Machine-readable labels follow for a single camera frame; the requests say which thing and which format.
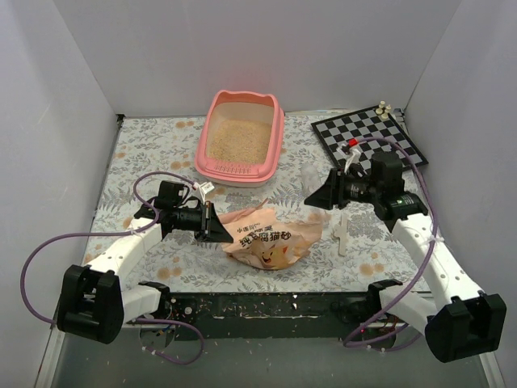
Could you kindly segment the pink cat litter bag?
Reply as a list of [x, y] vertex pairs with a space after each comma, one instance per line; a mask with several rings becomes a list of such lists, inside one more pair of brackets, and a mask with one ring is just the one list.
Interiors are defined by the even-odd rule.
[[223, 243], [226, 255], [248, 266], [268, 271], [290, 268], [310, 253], [322, 237], [320, 220], [283, 223], [273, 208], [260, 204], [219, 216], [233, 238]]

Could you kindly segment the clear plastic scoop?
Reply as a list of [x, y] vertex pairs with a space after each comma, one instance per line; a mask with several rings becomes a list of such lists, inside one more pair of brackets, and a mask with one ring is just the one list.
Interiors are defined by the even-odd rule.
[[[307, 198], [321, 187], [321, 177], [313, 164], [306, 163], [301, 167], [301, 182], [304, 198]], [[311, 207], [309, 221], [322, 224], [327, 223], [326, 212], [322, 209]]]

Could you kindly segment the white plastic bracket piece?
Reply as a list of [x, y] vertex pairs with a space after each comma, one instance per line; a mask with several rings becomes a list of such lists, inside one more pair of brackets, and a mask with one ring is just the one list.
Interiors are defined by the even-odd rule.
[[344, 257], [347, 254], [348, 237], [348, 216], [342, 213], [340, 221], [333, 228], [333, 236], [338, 240], [338, 254]]

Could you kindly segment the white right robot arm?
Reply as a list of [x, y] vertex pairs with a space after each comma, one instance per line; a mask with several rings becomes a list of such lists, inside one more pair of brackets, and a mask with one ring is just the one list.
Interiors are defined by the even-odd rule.
[[429, 209], [405, 189], [403, 163], [395, 153], [372, 156], [369, 173], [333, 168], [325, 183], [306, 199], [319, 209], [342, 209], [349, 202], [372, 205], [376, 216], [418, 265], [416, 279], [431, 291], [427, 300], [413, 291], [414, 283], [382, 280], [368, 287], [366, 325], [400, 318], [425, 337], [428, 348], [443, 363], [498, 349], [506, 304], [488, 294], [456, 262], [438, 235]]

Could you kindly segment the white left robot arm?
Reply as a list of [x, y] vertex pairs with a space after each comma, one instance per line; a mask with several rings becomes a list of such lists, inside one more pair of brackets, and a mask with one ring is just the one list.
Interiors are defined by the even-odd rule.
[[231, 243], [214, 204], [206, 195], [212, 183], [161, 182], [157, 196], [141, 205], [125, 236], [85, 266], [72, 265], [64, 276], [57, 309], [63, 332], [109, 344], [121, 327], [139, 318], [164, 323], [172, 312], [168, 286], [143, 281], [128, 291], [122, 286], [146, 253], [170, 232], [193, 233], [201, 243]]

